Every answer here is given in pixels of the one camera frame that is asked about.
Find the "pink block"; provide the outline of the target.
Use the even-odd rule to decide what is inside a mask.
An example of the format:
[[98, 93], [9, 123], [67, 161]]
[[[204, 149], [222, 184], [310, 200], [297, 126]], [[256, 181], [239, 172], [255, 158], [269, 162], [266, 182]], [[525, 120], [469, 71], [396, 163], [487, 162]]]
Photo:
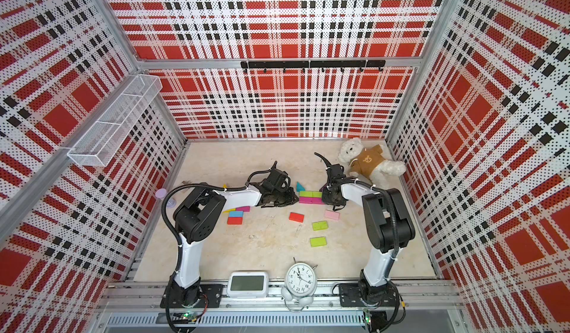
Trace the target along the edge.
[[340, 220], [340, 213], [335, 211], [326, 210], [324, 213], [324, 217], [328, 220], [339, 221]]

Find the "red block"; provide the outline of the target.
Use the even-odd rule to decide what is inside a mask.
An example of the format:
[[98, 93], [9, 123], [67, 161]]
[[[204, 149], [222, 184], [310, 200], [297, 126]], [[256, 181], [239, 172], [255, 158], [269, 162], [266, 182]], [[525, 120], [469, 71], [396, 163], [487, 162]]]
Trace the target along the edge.
[[227, 220], [227, 224], [230, 226], [241, 226], [243, 224], [242, 217], [229, 217]]
[[295, 212], [291, 212], [289, 214], [289, 220], [296, 222], [296, 223], [303, 223], [304, 222], [304, 214], [299, 214], [299, 213], [295, 213]]

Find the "red block front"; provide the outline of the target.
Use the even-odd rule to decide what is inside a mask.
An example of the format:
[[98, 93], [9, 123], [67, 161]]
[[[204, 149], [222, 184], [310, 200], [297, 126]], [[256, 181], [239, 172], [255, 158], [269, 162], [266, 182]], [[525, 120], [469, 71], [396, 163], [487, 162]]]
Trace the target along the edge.
[[229, 217], [227, 220], [227, 224], [230, 226], [241, 226], [243, 224], [242, 217]]

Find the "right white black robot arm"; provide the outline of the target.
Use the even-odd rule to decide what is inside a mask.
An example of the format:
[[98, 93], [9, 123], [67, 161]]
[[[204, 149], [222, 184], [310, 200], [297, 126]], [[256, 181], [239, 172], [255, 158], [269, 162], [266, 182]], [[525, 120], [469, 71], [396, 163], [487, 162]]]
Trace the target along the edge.
[[344, 174], [340, 164], [326, 163], [327, 182], [322, 201], [336, 209], [348, 202], [362, 207], [365, 228], [372, 245], [368, 263], [359, 279], [359, 297], [367, 305], [377, 305], [390, 285], [390, 272], [401, 248], [415, 238], [416, 232], [402, 194], [384, 190]]

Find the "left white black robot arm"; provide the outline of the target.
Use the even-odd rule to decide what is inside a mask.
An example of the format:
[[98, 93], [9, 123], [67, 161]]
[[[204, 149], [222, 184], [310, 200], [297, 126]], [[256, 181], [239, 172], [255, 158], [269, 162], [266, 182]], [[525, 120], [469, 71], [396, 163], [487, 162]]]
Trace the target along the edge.
[[200, 259], [206, 238], [224, 211], [239, 207], [283, 208], [299, 201], [288, 173], [272, 167], [249, 175], [245, 185], [223, 188], [208, 183], [178, 186], [164, 198], [161, 217], [177, 241], [177, 261], [160, 307], [204, 304], [200, 288]]

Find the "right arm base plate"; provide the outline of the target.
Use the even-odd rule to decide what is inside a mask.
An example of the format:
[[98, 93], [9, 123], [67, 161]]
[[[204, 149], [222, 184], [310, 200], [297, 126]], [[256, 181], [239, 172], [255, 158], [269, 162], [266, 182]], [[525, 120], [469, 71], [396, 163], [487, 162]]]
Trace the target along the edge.
[[342, 307], [396, 307], [400, 296], [393, 285], [367, 286], [365, 283], [342, 283], [338, 285]]

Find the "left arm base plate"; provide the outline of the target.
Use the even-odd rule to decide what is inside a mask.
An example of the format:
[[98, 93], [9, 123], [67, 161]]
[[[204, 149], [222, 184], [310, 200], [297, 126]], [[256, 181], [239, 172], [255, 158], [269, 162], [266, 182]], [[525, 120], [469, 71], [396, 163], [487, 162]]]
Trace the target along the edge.
[[220, 306], [224, 286], [221, 284], [194, 284], [181, 288], [176, 282], [167, 287], [160, 302], [160, 308], [165, 309], [203, 309]]

